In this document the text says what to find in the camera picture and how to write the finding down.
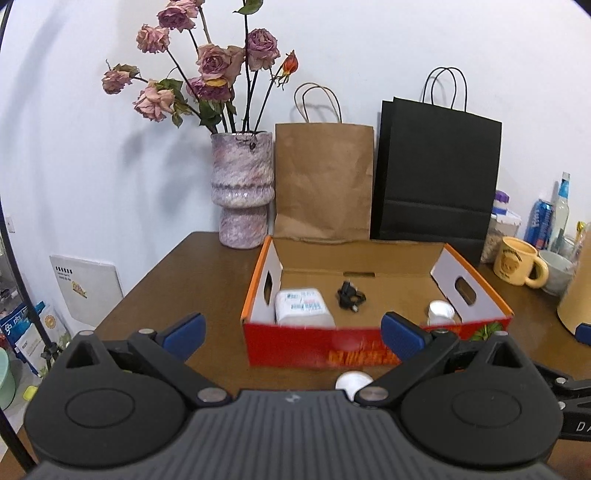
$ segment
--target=mug handle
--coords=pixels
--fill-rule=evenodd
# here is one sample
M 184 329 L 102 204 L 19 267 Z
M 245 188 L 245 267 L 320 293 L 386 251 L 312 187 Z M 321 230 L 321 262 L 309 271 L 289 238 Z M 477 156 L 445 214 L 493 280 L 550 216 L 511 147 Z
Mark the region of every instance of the mug handle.
M 525 279 L 525 284 L 531 288 L 541 288 L 546 285 L 550 271 L 548 270 L 548 264 L 540 257 L 534 258 L 534 268 L 538 272 L 538 278 L 532 280 L 531 278 Z

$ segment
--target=pink rose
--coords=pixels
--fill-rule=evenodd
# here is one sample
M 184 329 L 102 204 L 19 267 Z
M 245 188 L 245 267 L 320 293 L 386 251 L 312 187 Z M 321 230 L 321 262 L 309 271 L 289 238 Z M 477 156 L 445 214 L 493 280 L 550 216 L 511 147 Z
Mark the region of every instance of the pink rose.
M 252 72 L 268 70 L 279 57 L 277 39 L 264 28 L 257 28 L 248 34 L 248 67 Z
M 197 16 L 197 8 L 191 0 L 178 0 L 177 2 L 170 2 L 168 7 L 158 13 L 158 20 L 161 27 L 175 28 L 182 32 L 183 30 L 191 30 L 195 26 L 195 22 L 191 18 Z
M 166 51 L 170 45 L 168 28 L 150 27 L 146 24 L 139 30 L 136 40 L 138 48 L 144 53 Z
M 131 85 L 131 78 L 129 72 L 118 72 L 116 70 L 109 70 L 105 72 L 103 77 L 103 90 L 109 95 L 119 93 L 125 85 Z
M 234 85 L 244 62 L 244 48 L 235 45 L 221 48 L 208 43 L 201 45 L 197 53 L 197 65 L 204 81 L 223 78 L 230 87 Z
M 232 97 L 227 82 L 221 86 L 210 86 L 205 83 L 202 77 L 189 79 L 187 93 L 192 97 L 195 97 L 195 94 L 197 94 L 200 100 L 211 100 L 214 102 L 227 102 Z
M 148 86 L 139 93 L 137 101 L 134 102 L 135 110 L 141 113 L 144 118 L 161 122 L 166 118 L 162 113 L 173 113 L 171 108 L 174 102 L 174 92 L 172 90 L 158 91 L 154 82 L 150 80 Z

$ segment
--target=box handle hole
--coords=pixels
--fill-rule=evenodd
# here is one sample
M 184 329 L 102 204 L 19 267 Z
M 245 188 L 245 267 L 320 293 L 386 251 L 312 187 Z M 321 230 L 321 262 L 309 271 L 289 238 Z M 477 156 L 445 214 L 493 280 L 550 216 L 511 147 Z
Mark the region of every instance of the box handle hole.
M 474 302 L 476 301 L 476 292 L 470 285 L 468 285 L 466 280 L 462 277 L 457 277 L 454 287 L 469 307 L 474 305 Z
M 273 279 L 271 278 L 271 272 L 267 272 L 267 278 L 265 279 L 265 287 L 263 288 L 263 296 L 265 297 L 265 303 L 269 305 L 271 303 L 271 291 L 273 290 Z
M 375 278 L 374 272 L 343 272 L 343 276 L 347 278 L 355 278 L 355 277 L 370 277 Z

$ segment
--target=blue can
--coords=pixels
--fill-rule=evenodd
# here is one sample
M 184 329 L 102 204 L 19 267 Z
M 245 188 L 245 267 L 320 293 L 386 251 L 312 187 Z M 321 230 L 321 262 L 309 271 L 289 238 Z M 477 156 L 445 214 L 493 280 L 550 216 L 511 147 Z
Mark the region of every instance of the blue can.
M 538 250 L 545 248 L 548 243 L 552 226 L 552 211 L 552 204 L 542 199 L 535 203 L 531 211 L 530 222 L 527 225 L 524 240 Z

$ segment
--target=wall outlet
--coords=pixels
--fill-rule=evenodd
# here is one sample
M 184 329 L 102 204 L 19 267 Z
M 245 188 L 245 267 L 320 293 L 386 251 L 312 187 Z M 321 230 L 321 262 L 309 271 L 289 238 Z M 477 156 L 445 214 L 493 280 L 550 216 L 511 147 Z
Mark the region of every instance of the wall outlet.
M 12 217 L 10 215 L 6 215 L 6 229 L 9 233 L 14 233 L 14 223 L 12 222 Z
M 123 299 L 114 265 L 50 255 L 49 259 L 72 318 L 99 326 Z

